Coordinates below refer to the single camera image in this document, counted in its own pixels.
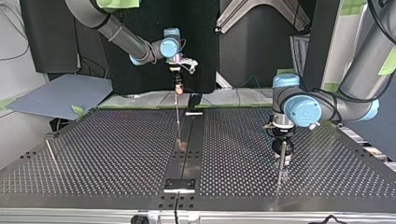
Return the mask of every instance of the metal rod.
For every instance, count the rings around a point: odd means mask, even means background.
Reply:
[[[277,184],[282,184],[282,176],[283,176],[283,167],[285,166],[285,159],[286,159],[286,141],[282,142],[282,150],[280,151],[280,160],[279,160],[279,175],[277,178]]]

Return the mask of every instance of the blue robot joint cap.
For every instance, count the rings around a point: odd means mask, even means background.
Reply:
[[[300,86],[300,77],[295,74],[277,75],[273,80],[273,88]]]
[[[309,127],[317,123],[322,113],[319,102],[306,95],[291,97],[285,103],[283,111],[291,122],[299,127]]]

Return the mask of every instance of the green tape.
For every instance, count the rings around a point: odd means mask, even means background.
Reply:
[[[390,52],[387,60],[379,71],[380,76],[390,76],[396,69],[396,48]]]
[[[296,70],[294,70],[294,68],[277,69],[276,74],[277,74],[277,75],[283,75],[283,74],[296,74]]]
[[[323,90],[331,91],[331,92],[337,92],[338,88],[340,88],[340,84],[339,83],[325,83]]]
[[[140,0],[96,0],[101,8],[131,8],[140,7]]]
[[[0,111],[7,110],[7,106],[15,101],[15,98],[8,98],[0,101]]]
[[[75,112],[75,114],[79,115],[80,117],[82,117],[86,114],[84,109],[77,105],[72,105],[72,110],[73,110],[73,112]]]
[[[351,16],[361,14],[361,6],[366,3],[366,0],[344,0],[341,7],[341,16]]]

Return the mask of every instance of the white wall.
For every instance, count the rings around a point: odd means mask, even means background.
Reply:
[[[17,0],[0,0],[0,2],[8,3],[21,11]],[[14,24],[23,30],[9,9],[1,8]],[[0,60],[23,53],[26,46],[27,41],[0,11]],[[43,75],[35,71],[30,50],[18,59],[0,61],[0,102],[20,96],[44,84]],[[49,118],[9,110],[0,111],[0,169],[41,143],[43,135],[50,131],[49,120]]]
[[[18,11],[17,0],[0,0]],[[15,16],[4,9],[14,24],[23,30]],[[0,59],[19,55],[26,49],[27,41],[15,30],[0,11]],[[30,50],[22,57],[9,61],[0,61],[0,100],[34,90],[45,83],[43,75],[35,72]]]

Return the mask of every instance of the black cable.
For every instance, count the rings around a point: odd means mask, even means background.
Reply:
[[[177,199],[176,199],[176,204],[175,204],[175,223],[178,224],[178,215],[177,215],[177,204],[178,204],[178,195],[177,195]]]
[[[279,105],[282,114],[284,114],[284,111],[283,111],[283,106],[284,106],[284,104],[285,104],[291,97],[299,96],[299,95],[302,95],[302,96],[311,96],[311,97],[314,97],[314,98],[318,98],[319,100],[323,101],[323,102],[326,103],[329,107],[332,108],[332,111],[335,112],[336,115],[337,115],[337,117],[338,117],[338,121],[343,120],[343,118],[342,118],[342,116],[341,116],[341,113],[338,111],[336,105],[333,105],[333,104],[332,104],[331,102],[329,102],[326,98],[323,98],[323,97],[321,97],[321,96],[319,96],[319,95],[316,95],[316,94],[314,94],[314,93],[312,93],[312,92],[296,92],[296,93],[293,93],[293,94],[289,95],[288,97],[286,97],[286,98],[280,103],[280,105]]]
[[[352,102],[352,103],[371,103],[371,102],[381,98],[387,92],[387,90],[390,87],[390,84],[392,83],[393,77],[395,76],[395,73],[396,73],[396,70],[392,73],[392,75],[390,75],[389,80],[387,82],[387,85],[384,87],[384,89],[376,97],[374,97],[372,99],[367,99],[367,100],[355,99],[355,98],[352,98],[350,96],[347,96],[342,91],[339,91],[342,95],[337,95],[334,92],[325,91],[325,90],[322,90],[322,89],[319,89],[319,88],[314,88],[313,91],[321,91],[321,92],[324,92],[326,94],[329,94],[332,97],[336,97],[337,99],[341,99],[341,100],[347,101],[347,102]]]
[[[327,224],[329,223],[330,219],[334,219],[335,222],[340,223],[340,224],[347,224],[344,221],[338,220],[337,217],[335,217],[334,215],[329,215],[328,217],[326,217],[322,222],[310,222],[308,224]]]
[[[6,3],[2,3],[2,4],[3,4],[5,7],[7,7],[8,9],[10,9],[10,10],[14,13],[14,15],[15,15],[16,17],[20,18],[20,15],[17,14],[17,12],[15,11],[15,9],[13,9],[10,5],[8,5],[8,4],[6,4]],[[25,55],[25,54],[29,51],[30,45],[29,45],[29,41],[28,41],[26,35],[25,35],[20,29],[18,29],[17,25],[15,25],[15,24],[13,23],[13,21],[9,18],[9,16],[6,14],[6,12],[5,12],[3,9],[0,9],[0,11],[6,16],[6,18],[9,20],[9,22],[12,23],[12,26],[17,30],[18,33],[20,33],[20,34],[22,35],[23,38],[26,39],[26,42],[27,42],[26,49],[23,51],[23,53],[18,54],[18,55],[16,55],[16,56],[12,56],[12,57],[8,57],[8,58],[0,59],[0,62],[4,62],[4,61],[9,61],[9,60],[13,60],[13,59],[17,59],[17,58],[22,57],[23,55]]]
[[[384,24],[382,24],[381,19],[379,19],[378,14],[375,11],[374,3],[373,0],[367,0],[367,3],[369,5],[370,12],[373,16],[375,24],[378,26],[378,28],[384,33],[384,35],[394,44],[396,45],[396,38],[393,37],[389,31],[385,28]]]
[[[105,77],[106,69],[105,69],[103,66],[101,66],[99,63],[97,63],[97,62],[95,62],[95,61],[93,61],[93,60],[91,60],[91,59],[89,59],[89,58],[86,58],[86,57],[83,57],[83,56],[80,56],[80,58],[81,58],[81,61],[82,61],[84,64],[86,64],[86,65],[88,66],[88,68],[89,68],[90,70],[92,70],[97,76],[99,76],[99,77]],[[102,70],[102,72],[103,72],[103,74],[102,74],[102,75],[99,75],[99,73],[95,72],[95,70],[92,69],[92,68],[90,67],[90,65],[89,65],[87,62],[84,62],[84,61],[88,61],[88,62],[93,63],[93,64],[95,64],[96,66],[100,67],[101,70]]]
[[[13,59],[20,58],[20,57],[22,57],[23,55],[25,55],[25,54],[27,53],[27,51],[29,51],[29,48],[30,48],[30,45],[28,44],[27,47],[26,47],[26,49],[25,49],[25,51],[24,51],[23,53],[21,53],[21,54],[19,54],[19,55],[16,55],[16,56],[13,56],[13,57],[10,57],[10,58],[0,59],[0,62],[4,62],[4,61],[9,61],[9,60],[13,60]]]
[[[77,20],[76,20],[76,18],[73,18],[73,20],[74,20],[74,30],[75,30],[75,39],[76,39],[76,44],[77,44],[77,52],[78,52],[79,58],[81,59],[81,62],[84,63],[85,65],[87,65],[87,67],[88,67],[88,69],[89,69],[89,72],[90,72],[90,75],[91,75],[91,71],[93,71],[98,77],[105,77],[105,75],[106,75],[106,69],[105,69],[102,65],[100,65],[99,63],[95,62],[94,60],[89,59],[89,58],[87,58],[87,57],[84,57],[84,56],[82,56],[82,55],[80,54],[80,49],[79,49],[79,44],[78,44]],[[90,63],[93,63],[93,64],[95,64],[96,66],[100,67],[101,70],[103,71],[103,74],[102,74],[102,75],[99,75],[97,72],[95,72],[94,69],[92,69],[92,68],[90,67],[90,65],[89,65],[87,62],[84,62],[84,60],[85,60],[85,61],[88,61],[88,62],[90,62]],[[82,66],[77,70],[76,73],[78,73],[79,71],[81,71],[81,69],[82,69]]]

